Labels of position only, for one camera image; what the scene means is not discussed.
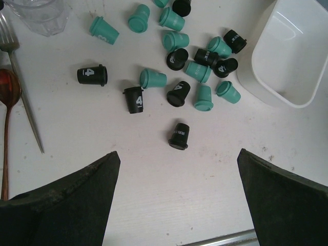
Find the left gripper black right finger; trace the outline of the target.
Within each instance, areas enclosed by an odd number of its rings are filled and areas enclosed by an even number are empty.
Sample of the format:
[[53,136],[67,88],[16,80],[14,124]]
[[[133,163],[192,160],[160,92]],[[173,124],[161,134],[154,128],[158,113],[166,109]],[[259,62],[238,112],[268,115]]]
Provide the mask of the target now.
[[260,245],[327,245],[327,187],[241,149],[237,164]]

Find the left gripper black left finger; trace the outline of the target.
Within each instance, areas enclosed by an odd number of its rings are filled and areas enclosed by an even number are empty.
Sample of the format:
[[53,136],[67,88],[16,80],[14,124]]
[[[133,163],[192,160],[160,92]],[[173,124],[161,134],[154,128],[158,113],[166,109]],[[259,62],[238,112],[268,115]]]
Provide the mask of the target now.
[[1,245],[102,245],[120,168],[116,151],[1,201]]

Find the black capsule lone front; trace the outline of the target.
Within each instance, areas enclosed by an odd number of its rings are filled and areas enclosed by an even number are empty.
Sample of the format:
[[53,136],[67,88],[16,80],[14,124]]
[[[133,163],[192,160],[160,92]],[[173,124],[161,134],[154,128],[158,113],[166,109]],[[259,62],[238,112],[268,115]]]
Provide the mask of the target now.
[[168,140],[171,147],[178,150],[185,150],[188,148],[188,137],[190,127],[183,123],[178,123],[173,131],[172,137]]

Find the white plastic storage basket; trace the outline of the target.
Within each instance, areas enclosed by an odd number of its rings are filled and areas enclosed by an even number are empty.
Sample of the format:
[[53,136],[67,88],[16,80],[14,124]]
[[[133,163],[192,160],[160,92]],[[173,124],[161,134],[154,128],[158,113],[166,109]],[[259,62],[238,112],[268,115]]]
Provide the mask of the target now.
[[239,58],[240,84],[274,107],[314,99],[327,66],[327,10],[317,1],[273,1]]

